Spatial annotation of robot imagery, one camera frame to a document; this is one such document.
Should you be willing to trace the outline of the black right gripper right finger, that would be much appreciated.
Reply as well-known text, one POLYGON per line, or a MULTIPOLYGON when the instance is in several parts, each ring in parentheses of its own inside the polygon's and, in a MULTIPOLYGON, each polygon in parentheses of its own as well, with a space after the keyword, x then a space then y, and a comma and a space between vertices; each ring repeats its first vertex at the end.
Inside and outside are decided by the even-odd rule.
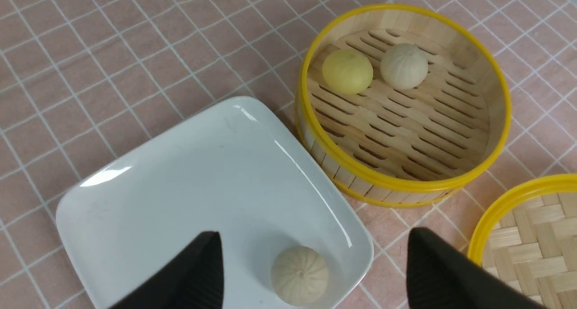
POLYGON ((415 227, 408 235, 406 289, 411 309, 543 308, 427 227, 415 227))

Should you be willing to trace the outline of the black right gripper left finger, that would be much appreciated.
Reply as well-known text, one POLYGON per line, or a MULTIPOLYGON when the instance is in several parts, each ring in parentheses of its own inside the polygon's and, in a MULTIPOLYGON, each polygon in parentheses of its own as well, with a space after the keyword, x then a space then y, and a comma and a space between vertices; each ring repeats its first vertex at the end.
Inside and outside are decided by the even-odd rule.
POLYGON ((224 259, 220 233, 204 231, 113 309, 222 309, 224 259))

